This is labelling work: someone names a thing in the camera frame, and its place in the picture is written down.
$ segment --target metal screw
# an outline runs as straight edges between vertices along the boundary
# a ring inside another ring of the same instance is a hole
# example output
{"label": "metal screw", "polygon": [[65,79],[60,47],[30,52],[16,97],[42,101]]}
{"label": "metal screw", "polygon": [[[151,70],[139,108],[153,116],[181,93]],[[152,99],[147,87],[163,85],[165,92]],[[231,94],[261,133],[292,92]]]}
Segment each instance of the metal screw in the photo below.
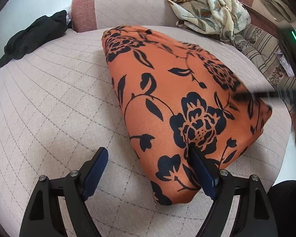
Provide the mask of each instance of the metal screw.
{"label": "metal screw", "polygon": [[70,172],[70,176],[72,176],[72,177],[77,176],[78,174],[79,174],[78,170],[73,170]]}
{"label": "metal screw", "polygon": [[46,180],[46,176],[45,175],[40,175],[38,179],[39,179],[40,182],[44,182]]}
{"label": "metal screw", "polygon": [[219,173],[223,176],[227,176],[228,175],[228,171],[226,169],[222,169],[219,171]]}
{"label": "metal screw", "polygon": [[259,177],[257,175],[252,175],[251,178],[252,178],[253,181],[258,181],[259,180]]}

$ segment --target black flower print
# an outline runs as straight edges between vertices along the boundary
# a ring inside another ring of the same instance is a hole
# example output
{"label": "black flower print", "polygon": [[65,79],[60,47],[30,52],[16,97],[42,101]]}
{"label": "black flower print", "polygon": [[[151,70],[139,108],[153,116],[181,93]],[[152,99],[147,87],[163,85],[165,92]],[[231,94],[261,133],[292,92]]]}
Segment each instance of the black flower print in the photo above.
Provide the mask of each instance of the black flower print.
{"label": "black flower print", "polygon": [[218,168],[220,168],[221,164],[229,163],[233,159],[234,155],[237,153],[237,150],[230,153],[226,158],[224,156],[225,156],[225,152],[227,151],[228,148],[236,148],[236,147],[237,147],[237,140],[233,140],[232,138],[229,138],[226,141],[226,147],[225,147],[225,149],[223,151],[223,154],[222,154],[222,157],[220,159]]}
{"label": "black flower print", "polygon": [[197,44],[189,43],[189,42],[183,42],[187,50],[195,51],[195,52],[203,52],[204,49],[200,47]]}
{"label": "black flower print", "polygon": [[[197,178],[194,172],[184,164],[182,164],[182,167],[181,167],[181,157],[179,154],[174,155],[172,158],[168,156],[160,157],[158,160],[157,166],[159,171],[155,174],[156,177],[164,182],[168,182],[168,181],[178,182],[182,186],[182,188],[179,189],[178,191],[182,191],[182,190],[197,191],[200,189],[199,183],[197,181]],[[183,168],[186,176],[188,177],[189,181],[195,188],[190,188],[181,182],[178,174],[178,171],[180,170],[180,168]]]}
{"label": "black flower print", "polygon": [[231,89],[235,92],[237,87],[241,85],[234,73],[224,64],[216,64],[213,61],[208,60],[204,63],[204,66],[208,72],[213,75],[213,79],[222,89]]}
{"label": "black flower print", "polygon": [[119,34],[121,34],[122,32],[128,33],[129,31],[125,30],[126,27],[129,27],[129,26],[121,25],[121,26],[112,28],[110,30],[106,30],[103,32],[103,38],[110,36],[112,34],[112,32],[119,33]]}
{"label": "black flower print", "polygon": [[155,195],[154,195],[155,203],[158,203],[158,204],[164,205],[164,206],[172,205],[171,199],[169,199],[167,196],[162,194],[162,189],[160,188],[160,186],[153,181],[150,181],[150,183],[152,186],[152,191],[155,193]]}
{"label": "black flower print", "polygon": [[196,81],[200,88],[202,88],[202,89],[207,88],[207,86],[204,82],[198,81],[196,79],[194,72],[191,69],[172,68],[172,69],[169,69],[168,71],[171,72],[172,74],[175,74],[175,75],[181,76],[181,77],[186,77],[186,76],[191,75],[192,81]]}
{"label": "black flower print", "polygon": [[179,171],[181,164],[181,157],[179,154],[174,155],[172,158],[168,156],[162,156],[158,160],[159,171],[155,174],[161,181],[171,181],[176,177],[176,173]]}
{"label": "black flower print", "polygon": [[151,140],[155,139],[155,137],[153,137],[150,134],[134,135],[130,137],[130,139],[134,139],[134,138],[139,139],[139,145],[143,152],[145,152],[146,149],[151,149],[152,147]]}
{"label": "black flower print", "polygon": [[206,101],[196,92],[189,92],[181,99],[183,114],[170,118],[175,144],[187,149],[196,145],[205,154],[216,151],[217,135],[226,128],[224,113],[219,108],[207,106]]}
{"label": "black flower print", "polygon": [[106,61],[112,62],[119,54],[129,52],[132,48],[139,48],[141,46],[145,45],[134,37],[121,36],[119,33],[114,33],[105,41]]}

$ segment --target blue gripper pad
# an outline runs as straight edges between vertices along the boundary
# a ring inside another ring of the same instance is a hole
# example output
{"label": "blue gripper pad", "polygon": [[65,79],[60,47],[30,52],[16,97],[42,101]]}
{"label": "blue gripper pad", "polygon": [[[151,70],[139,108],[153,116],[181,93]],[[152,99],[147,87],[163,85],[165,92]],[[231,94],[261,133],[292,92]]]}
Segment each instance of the blue gripper pad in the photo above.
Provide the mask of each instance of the blue gripper pad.
{"label": "blue gripper pad", "polygon": [[197,147],[189,148],[189,164],[194,169],[204,193],[215,200],[218,195],[215,187],[219,181],[217,167],[207,160]]}
{"label": "blue gripper pad", "polygon": [[86,201],[89,197],[91,197],[94,194],[97,185],[101,179],[101,176],[104,172],[104,169],[108,163],[108,160],[109,153],[107,149],[103,148],[99,156],[97,157],[95,163],[91,167],[88,175],[84,179],[83,192],[81,194],[81,199],[83,201]]}

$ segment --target green light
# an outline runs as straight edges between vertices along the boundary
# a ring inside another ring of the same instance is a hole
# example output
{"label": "green light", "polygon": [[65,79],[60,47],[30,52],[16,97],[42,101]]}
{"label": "green light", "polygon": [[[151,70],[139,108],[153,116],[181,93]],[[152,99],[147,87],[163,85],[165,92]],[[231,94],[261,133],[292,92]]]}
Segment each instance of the green light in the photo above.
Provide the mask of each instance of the green light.
{"label": "green light", "polygon": [[292,31],[292,34],[293,34],[293,36],[295,37],[295,40],[296,40],[296,36],[295,36],[295,33],[294,33],[294,31]]}

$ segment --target black leaf print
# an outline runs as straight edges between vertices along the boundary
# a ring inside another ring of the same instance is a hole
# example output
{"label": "black leaf print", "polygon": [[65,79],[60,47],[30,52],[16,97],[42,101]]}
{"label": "black leaf print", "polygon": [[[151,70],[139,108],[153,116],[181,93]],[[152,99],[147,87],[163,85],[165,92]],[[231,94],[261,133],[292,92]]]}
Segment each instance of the black leaf print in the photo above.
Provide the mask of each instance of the black leaf print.
{"label": "black leaf print", "polygon": [[154,77],[150,73],[143,73],[141,75],[141,83],[140,83],[141,90],[144,90],[147,87],[149,80],[151,81],[151,86],[148,89],[148,91],[145,92],[145,94],[147,94],[147,95],[150,95],[153,93],[153,91],[155,91],[155,89],[157,88],[157,83],[156,83]]}
{"label": "black leaf print", "polygon": [[156,115],[163,122],[163,116],[160,109],[151,100],[146,99],[146,107],[152,114]]}
{"label": "black leaf print", "polygon": [[188,76],[192,73],[190,69],[180,69],[180,68],[172,68],[168,70],[169,72],[176,74],[177,76]]}
{"label": "black leaf print", "polygon": [[264,122],[264,120],[262,119],[261,120],[261,127],[260,127],[260,131],[262,130],[262,128],[264,127],[264,124],[265,124],[265,122]]}
{"label": "black leaf print", "polygon": [[239,157],[242,155],[242,154],[244,154],[245,153],[245,151],[248,149],[248,146],[247,147],[245,147],[245,149],[240,153],[240,155],[239,155]]}
{"label": "black leaf print", "polygon": [[153,181],[150,181],[150,183],[152,186],[152,191],[155,193],[155,202],[164,206],[172,205],[171,199],[162,194],[162,189],[160,188],[160,186]]}
{"label": "black leaf print", "polygon": [[252,134],[254,134],[255,130],[254,130],[253,126],[250,126],[250,131]]}
{"label": "black leaf print", "polygon": [[147,56],[145,55],[144,52],[142,52],[141,50],[134,50],[133,52],[134,52],[135,58],[141,64],[144,64],[146,67],[149,67],[151,69],[154,69],[154,67],[152,66],[152,64],[147,60]]}
{"label": "black leaf print", "polygon": [[178,172],[181,164],[181,157],[179,154],[174,155],[172,158],[168,156],[162,156],[158,160],[159,171],[155,174],[161,181],[171,181],[176,177],[175,173]]}
{"label": "black leaf print", "polygon": [[250,97],[249,103],[248,103],[248,115],[249,118],[252,119],[253,117],[253,98]]}
{"label": "black leaf print", "polygon": [[215,159],[207,159],[207,160],[209,160],[209,161],[215,163],[217,166],[220,165],[220,161],[218,161],[218,160],[215,160]]}
{"label": "black leaf print", "polygon": [[197,56],[198,56],[198,58],[199,58],[201,61],[204,61],[204,60],[205,60],[205,57],[204,57],[204,56],[202,56],[202,55],[200,55],[200,54],[198,54]]}
{"label": "black leaf print", "polygon": [[228,119],[231,119],[231,120],[235,119],[234,116],[227,110],[224,110],[224,114],[225,114],[226,118],[228,118]]}
{"label": "black leaf print", "polygon": [[123,95],[124,95],[124,87],[125,87],[125,79],[126,79],[126,75],[123,76],[117,85],[117,98],[120,102],[120,106],[123,106]]}
{"label": "black leaf print", "polygon": [[145,152],[146,149],[151,149],[152,147],[151,140],[155,139],[155,137],[149,134],[134,135],[130,137],[130,139],[133,139],[133,138],[139,139],[139,145],[143,152]]}
{"label": "black leaf print", "polygon": [[237,140],[232,140],[231,138],[227,140],[227,147],[234,148],[236,146],[237,146]]}
{"label": "black leaf print", "polygon": [[194,58],[195,58],[194,54],[193,54],[193,53],[191,53],[191,52],[187,52],[186,54],[187,54],[187,55],[190,55],[190,56],[192,56],[192,57],[194,57]]}
{"label": "black leaf print", "polygon": [[199,86],[200,88],[203,88],[203,89],[207,88],[206,84],[204,84],[203,82],[199,82]]}
{"label": "black leaf print", "polygon": [[217,107],[219,107],[223,110],[223,105],[218,98],[217,92],[214,93],[214,99],[215,99],[215,103],[216,103]]}
{"label": "black leaf print", "polygon": [[229,108],[231,108],[234,111],[239,111],[239,109],[237,109],[236,105],[229,103]]}
{"label": "black leaf print", "polygon": [[237,150],[235,150],[235,151],[233,151],[232,153],[230,153],[230,154],[228,155],[228,157],[224,160],[223,164],[226,164],[226,163],[228,163],[229,161],[231,161],[232,158],[234,157],[234,155],[236,154],[236,152],[237,152]]}
{"label": "black leaf print", "polygon": [[145,39],[145,37],[140,32],[138,32],[138,35],[141,37],[141,39]]}
{"label": "black leaf print", "polygon": [[194,185],[196,188],[200,188],[200,184],[199,184],[194,172],[186,165],[182,164],[182,166],[183,166],[185,174],[186,174],[187,178],[190,180],[191,184]]}
{"label": "black leaf print", "polygon": [[168,47],[168,46],[166,46],[166,45],[164,45],[164,44],[161,44],[161,45],[163,46],[163,48],[165,48],[165,49],[167,50],[167,52],[173,54],[173,51],[172,51],[172,49],[171,49],[170,47]]}
{"label": "black leaf print", "polygon": [[119,27],[116,27],[116,28],[113,28],[113,29],[116,29],[116,30],[121,30],[123,28],[125,28],[126,26],[119,26]]}

